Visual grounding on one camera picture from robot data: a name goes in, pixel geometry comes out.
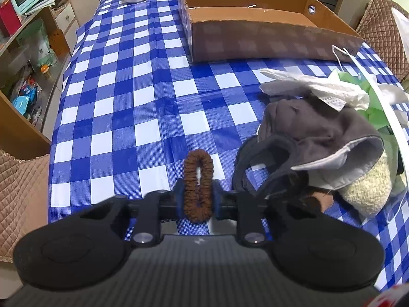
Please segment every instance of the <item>brown cardboard box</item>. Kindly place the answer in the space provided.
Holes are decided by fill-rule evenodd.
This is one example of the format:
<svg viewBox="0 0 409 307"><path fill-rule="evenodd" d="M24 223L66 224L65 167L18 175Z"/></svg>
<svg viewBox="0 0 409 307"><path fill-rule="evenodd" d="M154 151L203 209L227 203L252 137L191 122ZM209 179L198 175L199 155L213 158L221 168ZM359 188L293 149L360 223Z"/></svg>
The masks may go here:
<svg viewBox="0 0 409 307"><path fill-rule="evenodd" d="M317 0L178 0L193 62L241 58L336 60L363 39ZM313 6L315 13L309 12ZM339 54L339 58L348 58Z"/></svg>

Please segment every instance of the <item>quilted chair cover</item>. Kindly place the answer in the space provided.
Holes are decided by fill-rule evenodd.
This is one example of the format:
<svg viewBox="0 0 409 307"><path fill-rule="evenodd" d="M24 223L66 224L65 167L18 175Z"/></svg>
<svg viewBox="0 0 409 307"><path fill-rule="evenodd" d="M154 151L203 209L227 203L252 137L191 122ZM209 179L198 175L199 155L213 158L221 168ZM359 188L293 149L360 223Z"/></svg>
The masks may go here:
<svg viewBox="0 0 409 307"><path fill-rule="evenodd" d="M48 221L50 155L19 160L0 150L0 261L12 262L17 241Z"/></svg>
<svg viewBox="0 0 409 307"><path fill-rule="evenodd" d="M371 0L357 32L402 82L409 74L409 63L393 19L392 7L409 17L409 13L392 0Z"/></svg>

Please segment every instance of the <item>gray ribbed surface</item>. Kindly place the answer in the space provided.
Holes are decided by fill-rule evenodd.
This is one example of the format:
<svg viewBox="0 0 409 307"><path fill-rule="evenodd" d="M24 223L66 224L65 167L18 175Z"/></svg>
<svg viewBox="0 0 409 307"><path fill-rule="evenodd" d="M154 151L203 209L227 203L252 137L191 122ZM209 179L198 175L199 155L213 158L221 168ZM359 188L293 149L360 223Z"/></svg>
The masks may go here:
<svg viewBox="0 0 409 307"><path fill-rule="evenodd" d="M25 286L5 306L15 307L362 307L378 292L317 293L281 275L267 254L239 246L232 236L167 235L136 249L109 280L74 292Z"/></svg>

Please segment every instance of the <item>brown knitted loop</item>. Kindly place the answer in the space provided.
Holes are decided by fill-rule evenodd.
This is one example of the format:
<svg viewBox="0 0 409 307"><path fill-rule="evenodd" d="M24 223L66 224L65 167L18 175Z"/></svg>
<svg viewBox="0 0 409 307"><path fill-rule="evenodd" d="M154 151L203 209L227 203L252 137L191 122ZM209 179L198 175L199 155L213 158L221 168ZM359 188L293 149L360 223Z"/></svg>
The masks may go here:
<svg viewBox="0 0 409 307"><path fill-rule="evenodd" d="M196 168L200 167L200 185ZM185 215L190 221L200 223L211 217L211 181L213 160L202 150L191 151L185 159Z"/></svg>

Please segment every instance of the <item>checkered tablecloth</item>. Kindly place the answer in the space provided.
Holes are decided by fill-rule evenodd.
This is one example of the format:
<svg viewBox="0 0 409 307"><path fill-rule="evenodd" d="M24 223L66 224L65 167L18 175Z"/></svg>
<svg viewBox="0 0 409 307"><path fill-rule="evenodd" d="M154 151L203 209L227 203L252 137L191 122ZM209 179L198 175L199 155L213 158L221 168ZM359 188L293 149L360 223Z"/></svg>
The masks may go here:
<svg viewBox="0 0 409 307"><path fill-rule="evenodd" d="M130 5L101 0L77 36L52 137L50 221L114 194L135 199L169 190L183 177L188 151L198 148L211 155L214 178L229 190L237 150L255 134L268 102L259 85L269 79L259 69L325 77L337 67L329 61L279 59L191 64L177 0ZM366 44L357 58L380 83L400 86ZM344 67L357 75L356 67ZM398 108L408 110L406 105ZM267 173L254 167L248 176L259 186ZM389 210L369 221L342 200L328 210L363 227L384 246L385 268L376 284L380 289L409 277L407 199L387 225ZM177 221L177 230L212 233L211 225L187 220Z"/></svg>

